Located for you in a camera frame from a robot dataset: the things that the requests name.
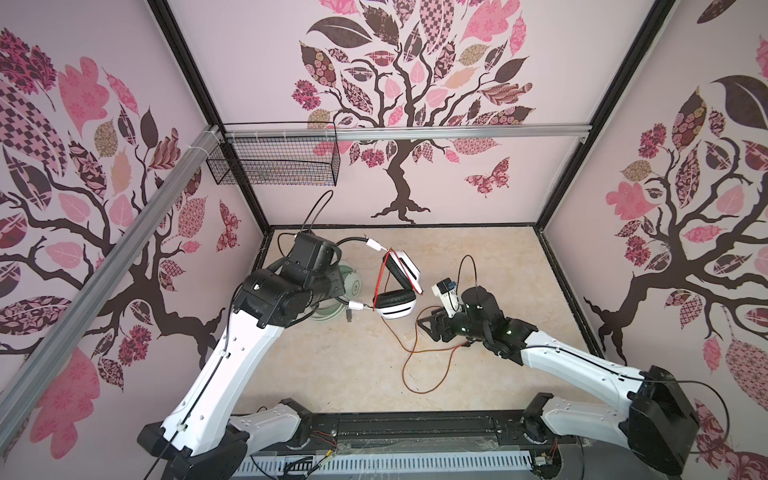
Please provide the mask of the black white headphones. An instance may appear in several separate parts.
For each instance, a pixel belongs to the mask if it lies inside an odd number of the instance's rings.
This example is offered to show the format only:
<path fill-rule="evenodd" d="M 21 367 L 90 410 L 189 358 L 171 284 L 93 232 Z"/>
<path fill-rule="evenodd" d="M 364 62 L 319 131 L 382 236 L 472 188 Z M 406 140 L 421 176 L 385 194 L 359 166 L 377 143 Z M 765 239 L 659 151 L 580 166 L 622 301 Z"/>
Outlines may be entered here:
<path fill-rule="evenodd" d="M 424 290 L 420 285 L 421 272 L 410 256 L 403 250 L 386 248 L 369 237 L 346 237 L 337 245 L 341 247 L 351 242 L 364 243 L 381 253 L 381 266 L 372 300 L 368 304 L 351 300 L 346 295 L 337 297 L 336 301 L 351 311 L 370 310 L 385 321 L 412 314 Z"/>

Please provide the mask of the mint green white headphones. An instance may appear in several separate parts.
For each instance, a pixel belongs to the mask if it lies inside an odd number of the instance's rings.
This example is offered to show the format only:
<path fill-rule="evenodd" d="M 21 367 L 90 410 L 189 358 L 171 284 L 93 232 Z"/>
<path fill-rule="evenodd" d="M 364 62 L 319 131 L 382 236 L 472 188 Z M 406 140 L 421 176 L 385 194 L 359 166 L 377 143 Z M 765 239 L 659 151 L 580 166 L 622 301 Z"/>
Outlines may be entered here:
<path fill-rule="evenodd" d="M 347 262 L 342 261 L 340 272 L 343 280 L 343 290 L 340 297 L 344 300 L 358 299 L 363 290 L 363 280 L 357 269 Z M 346 315 L 347 305 L 335 297 L 323 300 L 318 309 L 310 317 L 315 322 L 328 322 Z"/>

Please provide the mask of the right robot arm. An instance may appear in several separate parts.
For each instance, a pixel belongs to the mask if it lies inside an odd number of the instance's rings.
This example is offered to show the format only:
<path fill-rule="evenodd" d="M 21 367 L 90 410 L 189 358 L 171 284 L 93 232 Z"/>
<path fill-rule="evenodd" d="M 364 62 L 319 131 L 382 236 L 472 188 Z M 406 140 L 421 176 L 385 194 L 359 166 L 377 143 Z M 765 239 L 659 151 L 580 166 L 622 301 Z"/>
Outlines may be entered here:
<path fill-rule="evenodd" d="M 570 346 L 521 319 L 506 316 L 493 294 L 472 287 L 463 294 L 445 280 L 433 292 L 442 305 L 417 320 L 436 342 L 458 337 L 497 357 L 551 374 L 593 397 L 574 402 L 539 393 L 521 418 L 532 443 L 579 436 L 623 447 L 667 476 L 682 474 L 692 455 L 718 457 L 729 450 L 729 432 L 705 439 L 704 421 L 683 391 L 683 381 L 652 366 L 638 370 Z"/>

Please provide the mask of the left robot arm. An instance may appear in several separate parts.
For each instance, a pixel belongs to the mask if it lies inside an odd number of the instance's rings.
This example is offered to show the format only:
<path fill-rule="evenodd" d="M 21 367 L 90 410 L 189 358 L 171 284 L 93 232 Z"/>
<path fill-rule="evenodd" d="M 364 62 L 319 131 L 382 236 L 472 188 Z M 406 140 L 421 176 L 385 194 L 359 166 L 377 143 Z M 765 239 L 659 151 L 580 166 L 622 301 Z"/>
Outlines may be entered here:
<path fill-rule="evenodd" d="M 291 399 L 244 416 L 234 409 L 284 331 L 309 318 L 320 302 L 343 294 L 341 257 L 335 243 L 300 232 L 287 256 L 238 286 L 225 331 L 192 387 L 164 421 L 145 425 L 137 438 L 165 461 L 163 478 L 229 479 L 252 454 L 307 442 L 311 414 Z"/>

